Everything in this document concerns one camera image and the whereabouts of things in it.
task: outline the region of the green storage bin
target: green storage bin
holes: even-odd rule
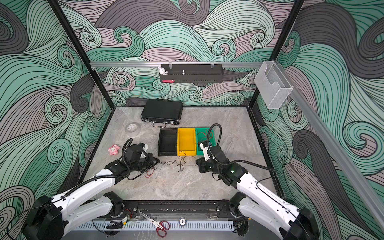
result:
[[[197,128],[195,128],[195,130],[196,130],[197,155],[202,156],[202,155],[204,155],[204,153],[200,148],[199,142],[207,140],[206,135],[208,133],[209,128],[208,127],[197,127]],[[209,139],[209,141],[212,143],[212,146],[216,146],[215,135],[214,135],[213,130],[211,131],[211,138]]]

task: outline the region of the scissors blade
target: scissors blade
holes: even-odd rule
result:
[[[160,224],[157,222],[157,221],[155,221],[155,220],[153,220],[152,218],[150,218],[149,216],[147,216],[146,214],[144,214],[144,213],[142,213],[142,212],[140,212],[139,211],[139,213],[141,213],[141,215],[143,215],[143,217],[145,217],[148,221],[150,221],[153,225],[155,225],[155,226],[160,226]]]

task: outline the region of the round tag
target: round tag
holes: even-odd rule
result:
[[[184,217],[179,219],[180,226],[184,227],[187,224],[187,220]]]

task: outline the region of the swirl pattern wallpaper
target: swirl pattern wallpaper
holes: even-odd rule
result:
[[[304,6],[278,61],[384,200],[384,1]],[[257,99],[256,120],[287,199],[315,213],[321,239],[384,234],[295,99]]]
[[[1,0],[1,239],[35,199],[77,184],[110,111],[48,2]]]
[[[294,0],[59,0],[91,61],[268,60]],[[310,0],[313,5],[322,0]],[[157,68],[99,68],[117,106],[149,98],[185,105],[248,105],[258,69],[224,82],[161,83]]]

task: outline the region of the white vented panel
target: white vented panel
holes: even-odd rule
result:
[[[168,231],[234,231],[232,221],[187,221],[185,226],[180,226],[178,221],[168,221],[170,223],[170,229]],[[109,221],[94,221],[96,227],[100,230],[110,231],[106,227],[109,224]],[[93,226],[92,221],[84,223],[73,231],[97,231]],[[121,230],[124,231],[155,231],[156,227],[149,221],[129,221],[124,228]]]

